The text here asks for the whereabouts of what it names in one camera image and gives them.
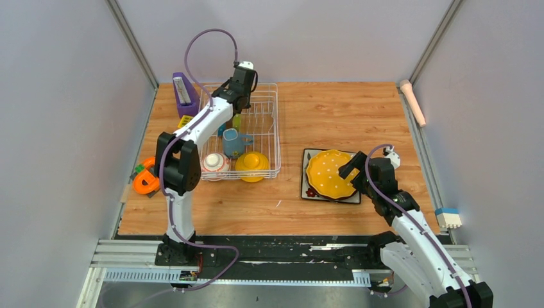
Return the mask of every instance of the white wire basket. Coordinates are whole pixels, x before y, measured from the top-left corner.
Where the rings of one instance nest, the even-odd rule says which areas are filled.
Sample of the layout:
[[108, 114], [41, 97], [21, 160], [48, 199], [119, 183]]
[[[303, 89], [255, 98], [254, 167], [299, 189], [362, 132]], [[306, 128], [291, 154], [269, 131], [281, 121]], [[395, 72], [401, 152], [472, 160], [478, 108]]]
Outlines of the white wire basket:
[[[206, 85], [213, 92], [220, 85]], [[208, 103], [207, 95], [202, 92], [200, 108]], [[270, 161], [270, 169], [258, 171], [236, 171], [236, 159], [230, 162], [229, 171], [202, 172], [201, 179], [237, 180], [244, 176], [262, 176], [275, 178], [282, 167], [280, 154], [280, 135], [278, 133], [278, 85], [275, 83], [260, 83], [255, 92], [251, 93], [251, 108], [244, 109], [241, 114], [241, 133], [251, 135], [253, 144], [246, 147], [246, 152], [257, 151], [264, 154]], [[223, 139], [217, 132], [211, 136], [200, 151], [200, 160], [211, 153], [223, 152]]]

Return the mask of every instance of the blue mug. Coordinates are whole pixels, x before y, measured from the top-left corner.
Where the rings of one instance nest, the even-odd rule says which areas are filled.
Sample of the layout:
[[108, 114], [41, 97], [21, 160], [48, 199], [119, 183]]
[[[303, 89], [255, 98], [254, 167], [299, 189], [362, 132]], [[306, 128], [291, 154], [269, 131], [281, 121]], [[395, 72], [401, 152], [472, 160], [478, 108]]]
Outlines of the blue mug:
[[234, 128], [223, 132], [223, 152], [230, 159], [237, 159], [245, 151], [246, 146], [253, 144], [253, 137], [245, 133], [239, 133]]

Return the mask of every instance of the yellow polka dot plate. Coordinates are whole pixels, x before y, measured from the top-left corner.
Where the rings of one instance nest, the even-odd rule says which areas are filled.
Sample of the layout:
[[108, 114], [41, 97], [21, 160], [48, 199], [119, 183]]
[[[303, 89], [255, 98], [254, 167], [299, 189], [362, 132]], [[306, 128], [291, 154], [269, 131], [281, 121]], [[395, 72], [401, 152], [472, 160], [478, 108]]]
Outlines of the yellow polka dot plate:
[[355, 189], [350, 183], [357, 175], [354, 169], [344, 180], [338, 175], [338, 168], [347, 164], [352, 156], [337, 150], [321, 151], [310, 159], [306, 175], [308, 183], [320, 196], [341, 200], [355, 194]]

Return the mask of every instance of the wooden rolling pin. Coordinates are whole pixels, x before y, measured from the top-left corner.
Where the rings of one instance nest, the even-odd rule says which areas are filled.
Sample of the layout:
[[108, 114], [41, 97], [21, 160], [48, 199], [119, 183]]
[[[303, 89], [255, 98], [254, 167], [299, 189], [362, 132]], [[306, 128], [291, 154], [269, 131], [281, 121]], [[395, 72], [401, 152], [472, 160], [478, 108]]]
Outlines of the wooden rolling pin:
[[412, 84], [405, 79], [399, 83], [399, 86], [400, 90], [404, 93], [404, 96], [406, 96], [406, 99], [408, 100], [408, 105], [410, 105], [416, 121], [421, 127], [424, 127], [426, 125], [425, 117], [423, 116], [423, 113], [420, 109], [420, 104], [418, 104], [418, 100], [414, 95]]

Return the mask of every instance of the gray floor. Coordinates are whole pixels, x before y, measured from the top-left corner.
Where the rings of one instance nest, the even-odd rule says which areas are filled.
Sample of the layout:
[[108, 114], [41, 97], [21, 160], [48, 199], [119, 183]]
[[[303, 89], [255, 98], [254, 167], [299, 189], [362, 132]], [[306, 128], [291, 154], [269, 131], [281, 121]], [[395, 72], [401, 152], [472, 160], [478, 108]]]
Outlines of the gray floor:
[[[148, 296], [171, 289], [167, 284], [107, 283], [102, 288], [103, 306], [98, 308], [129, 308]], [[202, 290], [166, 293], [142, 305], [146, 307], [235, 307], [235, 308], [287, 308], [287, 307], [422, 307], [410, 290], [392, 298], [371, 296], [358, 287], [269, 287], [269, 286], [208, 286]]]

